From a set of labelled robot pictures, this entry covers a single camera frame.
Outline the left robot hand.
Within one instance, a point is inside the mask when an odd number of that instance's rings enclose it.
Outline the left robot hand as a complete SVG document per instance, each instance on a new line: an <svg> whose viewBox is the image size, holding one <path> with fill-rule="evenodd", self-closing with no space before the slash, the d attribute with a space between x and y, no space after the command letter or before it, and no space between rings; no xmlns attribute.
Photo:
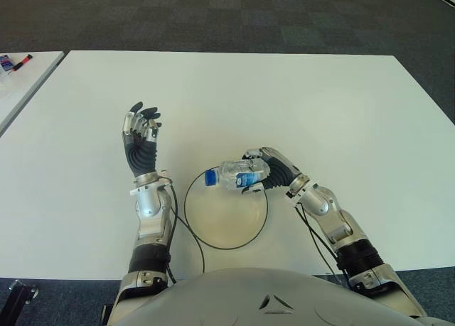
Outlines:
<svg viewBox="0 0 455 326"><path fill-rule="evenodd" d="M124 152L135 178L156 171L157 138L162 123L157 107L137 102L125 115L122 127Z"/></svg>

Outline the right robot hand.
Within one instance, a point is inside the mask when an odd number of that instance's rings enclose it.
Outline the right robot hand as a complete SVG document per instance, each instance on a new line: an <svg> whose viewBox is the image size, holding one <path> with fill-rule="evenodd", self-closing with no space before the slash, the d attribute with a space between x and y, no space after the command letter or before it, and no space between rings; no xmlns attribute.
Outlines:
<svg viewBox="0 0 455 326"><path fill-rule="evenodd" d="M276 187L289 187L301 175L301 171L288 158L272 147L264 146L247 150L242 158L260 158L269 166L269 175L264 180L244 188L242 194Z"/></svg>

